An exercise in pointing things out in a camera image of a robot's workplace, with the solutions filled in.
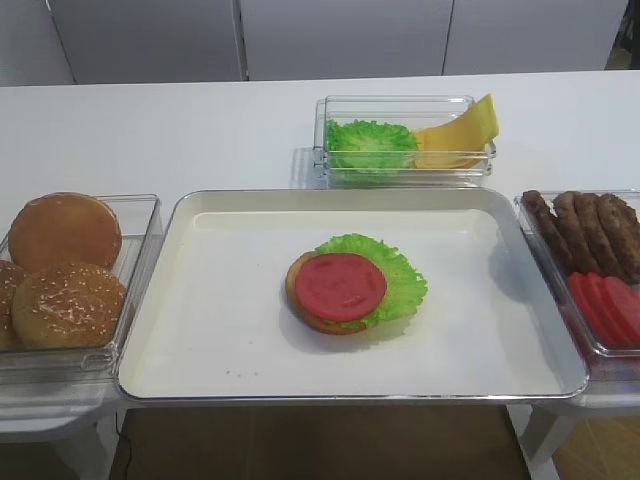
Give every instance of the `tomato slice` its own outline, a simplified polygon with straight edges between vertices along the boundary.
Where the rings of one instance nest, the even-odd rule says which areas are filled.
[[[307,260],[296,277],[300,303],[334,322],[349,322],[376,309],[387,281],[368,258],[355,253],[327,253]]]
[[[588,301],[602,319],[614,338],[620,340],[620,344],[632,347],[640,341],[640,332],[627,328],[626,322],[620,321],[620,317],[612,311],[608,299],[605,298],[605,279],[600,275],[590,272],[585,278],[585,288]]]
[[[633,344],[640,345],[640,296],[619,278],[607,277],[603,283],[605,305]]]
[[[614,338],[612,333],[606,328],[602,317],[600,317],[596,310],[591,306],[586,289],[586,276],[578,272],[571,274],[569,277],[569,288],[571,289],[573,298],[582,312],[582,315],[585,317],[591,326],[593,333],[595,333],[600,342],[610,347],[625,346],[619,343],[619,339]]]

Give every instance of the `white table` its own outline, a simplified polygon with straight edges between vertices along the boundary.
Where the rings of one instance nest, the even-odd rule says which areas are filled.
[[[292,175],[293,166],[312,146],[315,102],[331,94],[480,97],[490,92],[501,135],[488,187],[508,197],[529,188],[633,188],[640,178],[634,148],[639,85],[640,72],[624,71],[4,88],[0,226],[8,228],[28,199],[56,190],[156,193],[166,221],[175,202],[194,190],[303,186]],[[83,479],[101,478],[104,469],[83,470],[95,463],[91,452],[96,450],[87,445],[100,444],[95,443],[99,429],[87,433],[84,427],[127,406],[112,386],[103,388],[99,405],[70,406],[68,412],[56,410],[36,420],[25,419],[24,412],[13,419],[5,415],[0,440],[72,435],[75,442],[60,446],[63,457]],[[573,418],[628,414],[639,407],[640,383],[614,382],[596,383],[544,410],[535,408],[521,438],[534,478],[553,478],[548,459]],[[522,430],[522,408],[510,410]],[[109,448],[103,448],[101,461],[110,461],[112,443],[102,440]]]

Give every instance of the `burger patty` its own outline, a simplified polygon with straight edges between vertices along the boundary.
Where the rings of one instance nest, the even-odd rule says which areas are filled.
[[[622,264],[628,278],[640,281],[640,238],[636,218],[631,221],[628,205],[612,194],[605,194],[597,200],[598,218],[616,257]]]
[[[575,192],[565,192],[553,200],[553,206],[558,217],[558,231],[567,242],[578,271],[581,273],[595,272],[602,274],[598,262],[591,254],[585,238],[580,219],[573,203]]]
[[[606,276],[618,277],[626,280],[626,275],[616,258],[611,243],[602,229],[598,218],[598,196],[595,193],[575,193],[573,204],[578,214],[580,226],[591,254],[595,257],[602,273]]]
[[[556,227],[556,217],[551,213],[540,192],[530,190],[522,195],[522,203],[535,220],[542,238],[553,256],[560,262],[567,275],[577,270],[571,250]]]
[[[640,283],[640,222],[614,194],[564,192],[555,215],[539,192],[522,195],[525,209],[566,274],[575,271]]]

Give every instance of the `green lettuce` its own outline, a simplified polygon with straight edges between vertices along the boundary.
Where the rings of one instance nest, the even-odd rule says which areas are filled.
[[[383,273],[387,280],[387,292],[378,307],[367,316],[340,325],[343,328],[358,328],[364,322],[372,328],[380,322],[408,317],[418,311],[427,294],[427,280],[410,264],[398,249],[382,241],[350,233],[333,237],[315,249],[317,255],[325,253],[356,253],[368,258]]]
[[[403,125],[375,120],[355,120],[345,125],[328,122],[327,150],[334,168],[407,168],[411,155],[395,152],[417,149],[418,140]]]

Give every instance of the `cheese slice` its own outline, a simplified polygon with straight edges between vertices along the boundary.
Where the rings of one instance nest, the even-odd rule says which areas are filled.
[[[486,95],[455,120],[432,128],[414,130],[418,148],[429,152],[479,152],[498,136],[500,129],[491,95]],[[469,159],[428,154],[414,161],[415,168],[459,168]]]

